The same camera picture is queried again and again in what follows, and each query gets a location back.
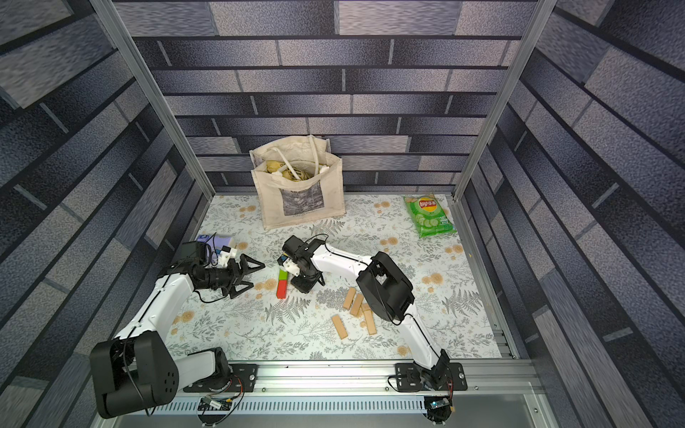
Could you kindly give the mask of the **red block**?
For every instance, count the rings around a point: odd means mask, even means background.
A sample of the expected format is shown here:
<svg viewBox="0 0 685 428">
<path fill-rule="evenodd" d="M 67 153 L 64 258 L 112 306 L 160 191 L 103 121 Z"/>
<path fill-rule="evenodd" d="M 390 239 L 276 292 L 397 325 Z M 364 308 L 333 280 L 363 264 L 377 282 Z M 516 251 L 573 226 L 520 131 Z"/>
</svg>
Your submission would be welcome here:
<svg viewBox="0 0 685 428">
<path fill-rule="evenodd" d="M 276 297 L 280 300 L 284 300 L 287 297 L 288 281 L 279 280 L 278 288 L 276 289 Z"/>
</svg>

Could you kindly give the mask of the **wooden block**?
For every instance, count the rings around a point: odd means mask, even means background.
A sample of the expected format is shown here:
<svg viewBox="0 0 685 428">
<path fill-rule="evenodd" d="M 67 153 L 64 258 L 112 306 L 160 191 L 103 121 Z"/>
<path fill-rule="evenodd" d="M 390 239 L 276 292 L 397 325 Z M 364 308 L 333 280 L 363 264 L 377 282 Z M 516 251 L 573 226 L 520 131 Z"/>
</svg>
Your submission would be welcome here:
<svg viewBox="0 0 685 428">
<path fill-rule="evenodd" d="M 364 296 L 362 294 L 356 294 L 350 310 L 353 317 L 358 317 L 363 300 Z"/>
<path fill-rule="evenodd" d="M 348 337 L 348 332 L 344 326 L 344 322 L 342 321 L 342 319 L 338 315 L 334 315 L 331 318 L 331 320 L 333 322 L 335 331 L 338 334 L 339 338 L 341 340 L 346 339 Z"/>
<path fill-rule="evenodd" d="M 375 319 L 374 319 L 374 312 L 371 310 L 369 305 L 367 305 L 366 303 L 364 303 L 362 305 L 362 310 L 363 310 L 363 314 L 364 314 L 367 332 L 369 333 L 369 335 L 376 335 L 377 330 L 376 330 L 376 323 L 375 323 Z"/>
<path fill-rule="evenodd" d="M 344 305 L 342 305 L 342 307 L 343 307 L 345 310 L 350 310 L 350 309 L 351 309 L 351 305 L 353 304 L 355 295 L 356 295 L 356 289 L 351 287 L 351 288 L 348 290 L 347 294 L 346 294 L 346 297 L 345 297 L 345 300 L 344 300 Z"/>
</svg>

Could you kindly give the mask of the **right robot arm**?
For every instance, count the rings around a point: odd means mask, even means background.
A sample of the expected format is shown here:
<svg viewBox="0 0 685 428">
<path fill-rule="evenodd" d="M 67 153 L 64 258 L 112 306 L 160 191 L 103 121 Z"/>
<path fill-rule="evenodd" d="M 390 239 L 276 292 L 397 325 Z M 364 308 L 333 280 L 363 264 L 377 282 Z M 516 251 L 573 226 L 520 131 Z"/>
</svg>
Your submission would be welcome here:
<svg viewBox="0 0 685 428">
<path fill-rule="evenodd" d="M 314 285 L 326 283 L 325 274 L 355 281 L 371 311 L 398 328 L 421 384 L 433 391 L 453 387 L 449 354 L 426 331 L 415 305 L 413 285 L 390 255 L 382 251 L 373 256 L 348 253 L 326 240 L 327 235 L 319 234 L 307 240 L 292 235 L 285 241 L 278 264 L 292 275 L 291 284 L 307 294 Z"/>
</svg>

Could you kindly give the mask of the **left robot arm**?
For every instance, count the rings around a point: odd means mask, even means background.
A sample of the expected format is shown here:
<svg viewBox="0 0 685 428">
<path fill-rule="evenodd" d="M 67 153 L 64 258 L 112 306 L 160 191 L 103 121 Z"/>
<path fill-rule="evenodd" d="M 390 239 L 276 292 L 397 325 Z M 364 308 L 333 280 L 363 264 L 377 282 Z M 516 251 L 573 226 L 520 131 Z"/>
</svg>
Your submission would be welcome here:
<svg viewBox="0 0 685 428">
<path fill-rule="evenodd" d="M 196 292 L 219 291 L 223 298 L 234 299 L 253 288 L 245 277 L 264 267 L 229 247 L 215 251 L 207 242 L 182 244 L 179 259 L 160 272 L 133 319 L 90 353 L 100 417 L 154 410 L 194 383 L 220 390 L 230 386 L 233 369 L 224 351 L 212 348 L 172 358 L 165 339 L 178 312 Z"/>
</svg>

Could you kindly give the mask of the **purple tissue pack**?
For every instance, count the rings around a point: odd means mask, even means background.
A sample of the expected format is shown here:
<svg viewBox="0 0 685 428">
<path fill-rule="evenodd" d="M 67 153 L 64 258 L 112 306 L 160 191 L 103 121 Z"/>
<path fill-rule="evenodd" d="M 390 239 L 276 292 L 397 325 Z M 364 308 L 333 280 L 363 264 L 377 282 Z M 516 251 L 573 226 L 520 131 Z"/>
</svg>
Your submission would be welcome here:
<svg viewBox="0 0 685 428">
<path fill-rule="evenodd" d="M 212 249 L 214 249 L 215 253 L 221 253 L 222 249 L 224 247 L 232 247 L 232 238 L 227 235 L 217 235 L 217 234 L 210 234 L 210 235 L 198 235 L 196 237 L 197 242 L 202 242 L 202 243 L 207 243 Z"/>
</svg>

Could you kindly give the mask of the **beige canvas tote bag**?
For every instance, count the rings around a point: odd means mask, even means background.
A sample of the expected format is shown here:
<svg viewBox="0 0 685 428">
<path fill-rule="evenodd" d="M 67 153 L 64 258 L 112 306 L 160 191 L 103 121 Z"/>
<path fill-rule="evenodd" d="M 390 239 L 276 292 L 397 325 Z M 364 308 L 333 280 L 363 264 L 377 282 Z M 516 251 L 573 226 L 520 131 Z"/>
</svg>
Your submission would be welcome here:
<svg viewBox="0 0 685 428">
<path fill-rule="evenodd" d="M 345 214 L 342 159 L 327 139 L 292 136 L 250 151 L 265 229 Z"/>
</svg>

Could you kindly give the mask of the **wooden block bottom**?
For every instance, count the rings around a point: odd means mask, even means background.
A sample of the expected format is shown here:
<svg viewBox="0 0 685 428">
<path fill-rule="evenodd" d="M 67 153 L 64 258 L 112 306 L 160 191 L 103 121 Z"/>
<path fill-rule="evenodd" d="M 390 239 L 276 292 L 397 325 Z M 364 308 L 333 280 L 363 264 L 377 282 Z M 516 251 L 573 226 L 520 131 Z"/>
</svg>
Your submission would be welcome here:
<svg viewBox="0 0 685 428">
<path fill-rule="evenodd" d="M 344 326 L 344 322 L 342 321 L 342 319 L 338 315 L 334 315 L 331 318 L 331 320 L 333 322 L 335 331 L 338 334 L 339 338 L 341 340 L 346 339 L 348 337 L 348 332 Z"/>
</svg>

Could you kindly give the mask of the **left circuit board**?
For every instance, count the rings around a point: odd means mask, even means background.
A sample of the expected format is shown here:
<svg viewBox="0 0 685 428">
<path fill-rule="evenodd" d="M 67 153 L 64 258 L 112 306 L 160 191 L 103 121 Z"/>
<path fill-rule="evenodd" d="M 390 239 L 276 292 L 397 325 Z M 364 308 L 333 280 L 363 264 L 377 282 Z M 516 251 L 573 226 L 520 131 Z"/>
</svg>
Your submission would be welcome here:
<svg viewBox="0 0 685 428">
<path fill-rule="evenodd" d="M 233 407 L 233 399 L 230 398 L 213 398 L 210 396 L 201 397 L 198 404 L 198 411 L 201 414 L 210 411 L 230 411 Z"/>
</svg>

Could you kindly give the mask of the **circuit board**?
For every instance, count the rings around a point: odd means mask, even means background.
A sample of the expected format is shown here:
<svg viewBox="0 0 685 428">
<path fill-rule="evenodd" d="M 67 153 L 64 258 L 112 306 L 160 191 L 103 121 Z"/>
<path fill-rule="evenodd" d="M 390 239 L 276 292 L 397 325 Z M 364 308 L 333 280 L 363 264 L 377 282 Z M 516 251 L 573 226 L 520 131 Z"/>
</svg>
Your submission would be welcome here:
<svg viewBox="0 0 685 428">
<path fill-rule="evenodd" d="M 452 400 L 449 397 L 425 397 L 426 415 L 448 418 L 452 413 Z"/>
<path fill-rule="evenodd" d="M 198 404 L 198 411 L 201 414 L 210 411 L 230 411 L 233 407 L 233 399 L 230 398 L 213 398 L 210 396 L 201 397 Z"/>
</svg>

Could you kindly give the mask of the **green chips bag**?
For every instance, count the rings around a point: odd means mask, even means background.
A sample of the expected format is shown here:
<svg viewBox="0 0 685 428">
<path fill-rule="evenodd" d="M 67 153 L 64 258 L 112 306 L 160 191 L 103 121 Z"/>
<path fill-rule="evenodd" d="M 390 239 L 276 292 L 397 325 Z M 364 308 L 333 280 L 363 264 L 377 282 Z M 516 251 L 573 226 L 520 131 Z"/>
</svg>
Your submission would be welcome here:
<svg viewBox="0 0 685 428">
<path fill-rule="evenodd" d="M 434 194 L 404 196 L 403 201 L 420 238 L 456 232 Z"/>
</svg>

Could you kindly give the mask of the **right circuit board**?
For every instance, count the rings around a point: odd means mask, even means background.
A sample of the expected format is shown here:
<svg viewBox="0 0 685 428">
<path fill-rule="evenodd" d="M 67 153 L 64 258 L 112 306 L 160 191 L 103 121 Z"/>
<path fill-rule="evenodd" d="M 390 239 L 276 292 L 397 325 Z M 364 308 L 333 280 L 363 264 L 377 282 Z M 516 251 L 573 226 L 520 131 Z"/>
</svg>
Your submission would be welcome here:
<svg viewBox="0 0 685 428">
<path fill-rule="evenodd" d="M 425 397 L 426 415 L 448 418 L 452 413 L 452 400 L 449 397 Z"/>
</svg>

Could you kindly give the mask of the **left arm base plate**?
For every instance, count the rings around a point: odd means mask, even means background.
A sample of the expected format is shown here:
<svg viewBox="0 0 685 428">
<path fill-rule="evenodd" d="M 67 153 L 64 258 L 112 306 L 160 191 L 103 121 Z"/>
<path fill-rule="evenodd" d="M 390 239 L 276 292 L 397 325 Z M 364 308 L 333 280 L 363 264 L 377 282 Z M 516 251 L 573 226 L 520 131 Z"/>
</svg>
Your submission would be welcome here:
<svg viewBox="0 0 685 428">
<path fill-rule="evenodd" d="M 199 380 L 183 389 L 187 393 L 238 394 L 253 392 L 258 377 L 257 364 L 231 364 L 228 376 L 212 376 Z"/>
</svg>

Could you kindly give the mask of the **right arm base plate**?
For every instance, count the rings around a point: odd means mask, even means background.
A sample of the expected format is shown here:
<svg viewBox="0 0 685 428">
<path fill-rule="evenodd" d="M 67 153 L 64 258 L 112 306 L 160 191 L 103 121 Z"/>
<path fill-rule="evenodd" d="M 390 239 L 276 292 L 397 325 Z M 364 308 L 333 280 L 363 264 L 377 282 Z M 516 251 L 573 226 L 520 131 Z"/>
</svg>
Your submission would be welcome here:
<svg viewBox="0 0 685 428">
<path fill-rule="evenodd" d="M 436 383 L 428 379 L 426 369 L 414 363 L 396 363 L 390 384 L 397 392 L 463 392 L 467 378 L 460 363 L 450 363 Z"/>
</svg>

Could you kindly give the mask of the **aluminium front rail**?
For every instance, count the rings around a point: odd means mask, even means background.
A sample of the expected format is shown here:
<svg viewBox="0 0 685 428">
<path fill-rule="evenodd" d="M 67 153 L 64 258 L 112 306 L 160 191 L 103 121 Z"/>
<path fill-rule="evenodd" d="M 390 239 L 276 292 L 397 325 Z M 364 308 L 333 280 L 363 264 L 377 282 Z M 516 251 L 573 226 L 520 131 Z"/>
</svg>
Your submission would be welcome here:
<svg viewBox="0 0 685 428">
<path fill-rule="evenodd" d="M 328 360 L 234 362 L 230 383 L 250 398 L 396 395 L 401 360 Z M 459 360 L 451 362 L 453 394 L 523 395 L 543 392 L 528 360 Z"/>
</svg>

